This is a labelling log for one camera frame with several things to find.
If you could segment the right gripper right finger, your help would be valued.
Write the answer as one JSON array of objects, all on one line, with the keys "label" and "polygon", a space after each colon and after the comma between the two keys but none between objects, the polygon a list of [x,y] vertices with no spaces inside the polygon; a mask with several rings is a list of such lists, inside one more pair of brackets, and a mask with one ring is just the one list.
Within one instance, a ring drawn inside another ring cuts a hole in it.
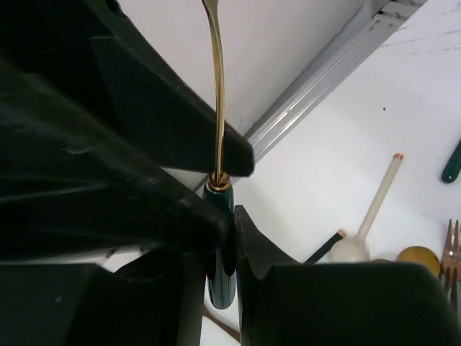
[{"label": "right gripper right finger", "polygon": [[243,345],[458,345],[439,281],[408,263],[301,264],[234,214]]}]

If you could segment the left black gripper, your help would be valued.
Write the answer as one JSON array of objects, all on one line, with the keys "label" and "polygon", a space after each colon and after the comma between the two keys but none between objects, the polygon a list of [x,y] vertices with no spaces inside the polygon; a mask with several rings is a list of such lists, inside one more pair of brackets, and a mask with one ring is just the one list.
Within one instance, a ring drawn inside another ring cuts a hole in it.
[{"label": "left black gripper", "polygon": [[1,52],[162,167],[210,173],[215,111],[116,1],[3,1]]}]

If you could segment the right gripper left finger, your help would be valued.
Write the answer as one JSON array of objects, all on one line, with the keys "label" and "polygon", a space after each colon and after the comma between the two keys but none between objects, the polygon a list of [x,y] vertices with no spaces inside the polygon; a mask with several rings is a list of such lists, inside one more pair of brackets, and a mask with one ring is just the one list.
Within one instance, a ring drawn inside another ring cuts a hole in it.
[{"label": "right gripper left finger", "polygon": [[1,61],[1,343],[197,345],[214,207]]}]

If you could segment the gold fork green handle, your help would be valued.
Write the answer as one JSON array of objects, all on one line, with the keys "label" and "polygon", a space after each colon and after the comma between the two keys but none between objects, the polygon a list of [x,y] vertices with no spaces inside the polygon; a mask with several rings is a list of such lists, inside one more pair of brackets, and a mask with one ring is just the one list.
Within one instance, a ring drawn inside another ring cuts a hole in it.
[{"label": "gold fork green handle", "polygon": [[232,304],[236,292],[235,240],[233,227],[234,196],[230,176],[224,171],[225,135],[225,87],[223,48],[218,20],[218,2],[203,0],[211,34],[212,56],[215,76],[215,153],[214,167],[203,187],[202,199],[210,204],[220,216],[224,227],[223,243],[208,260],[207,282],[212,305],[224,310]]}]

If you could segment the black ladle spoon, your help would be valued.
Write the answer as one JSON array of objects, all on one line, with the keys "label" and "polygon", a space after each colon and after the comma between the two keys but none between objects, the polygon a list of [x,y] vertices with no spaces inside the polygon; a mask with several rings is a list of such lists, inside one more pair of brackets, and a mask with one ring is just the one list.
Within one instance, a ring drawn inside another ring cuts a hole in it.
[{"label": "black ladle spoon", "polygon": [[321,260],[335,245],[346,236],[343,229],[339,229],[327,242],[325,242],[319,249],[317,249],[309,258],[304,261],[304,265],[315,264]]}]

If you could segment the white ceramic spoon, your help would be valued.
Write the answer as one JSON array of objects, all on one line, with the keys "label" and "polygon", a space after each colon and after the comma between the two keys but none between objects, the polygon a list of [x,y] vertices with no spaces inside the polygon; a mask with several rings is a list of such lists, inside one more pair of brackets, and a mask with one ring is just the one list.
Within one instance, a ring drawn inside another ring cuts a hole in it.
[{"label": "white ceramic spoon", "polygon": [[370,252],[367,248],[366,238],[402,161],[402,154],[395,154],[393,156],[358,232],[355,236],[344,237],[332,246],[328,253],[328,260],[330,263],[358,263],[370,261]]}]

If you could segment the copper round spoon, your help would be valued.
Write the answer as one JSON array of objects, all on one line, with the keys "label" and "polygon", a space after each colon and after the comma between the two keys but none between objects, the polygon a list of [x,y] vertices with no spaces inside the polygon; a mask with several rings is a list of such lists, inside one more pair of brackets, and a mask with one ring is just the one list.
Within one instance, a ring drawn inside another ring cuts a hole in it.
[{"label": "copper round spoon", "polygon": [[370,263],[373,263],[373,264],[384,264],[384,263],[391,263],[392,261],[388,260],[388,259],[383,259],[383,258],[377,258],[377,259],[372,259],[370,261]]}]

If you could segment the gold spoon green handle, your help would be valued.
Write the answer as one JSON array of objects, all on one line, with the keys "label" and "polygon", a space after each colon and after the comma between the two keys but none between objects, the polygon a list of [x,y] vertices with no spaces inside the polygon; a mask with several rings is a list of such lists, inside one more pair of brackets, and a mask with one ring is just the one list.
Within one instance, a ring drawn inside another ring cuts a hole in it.
[{"label": "gold spoon green handle", "polygon": [[450,156],[441,175],[441,181],[446,184],[453,183],[459,176],[461,170],[461,141],[457,144]]}]

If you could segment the gold spoon in pile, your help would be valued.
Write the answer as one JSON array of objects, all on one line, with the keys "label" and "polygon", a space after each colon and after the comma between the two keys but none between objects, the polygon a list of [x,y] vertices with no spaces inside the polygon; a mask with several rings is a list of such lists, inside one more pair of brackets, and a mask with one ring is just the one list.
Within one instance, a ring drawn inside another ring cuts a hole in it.
[{"label": "gold spoon in pile", "polygon": [[430,249],[422,246],[407,247],[397,256],[398,262],[410,262],[423,265],[434,276],[440,273],[439,258]]}]

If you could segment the copper fork upper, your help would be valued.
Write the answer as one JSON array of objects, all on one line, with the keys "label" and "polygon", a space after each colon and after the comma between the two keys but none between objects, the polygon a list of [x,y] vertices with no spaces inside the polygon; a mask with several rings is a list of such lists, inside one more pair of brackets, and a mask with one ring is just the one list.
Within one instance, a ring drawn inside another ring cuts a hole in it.
[{"label": "copper fork upper", "polygon": [[449,220],[441,259],[439,278],[444,279],[444,291],[451,301],[457,301],[457,283],[460,280],[460,222]]}]

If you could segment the aluminium rail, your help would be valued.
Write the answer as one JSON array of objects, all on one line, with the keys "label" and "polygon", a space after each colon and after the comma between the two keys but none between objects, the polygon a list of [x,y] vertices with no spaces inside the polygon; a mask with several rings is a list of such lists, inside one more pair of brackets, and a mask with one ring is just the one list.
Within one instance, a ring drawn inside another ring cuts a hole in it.
[{"label": "aluminium rail", "polygon": [[244,134],[260,161],[424,1],[366,1]]}]

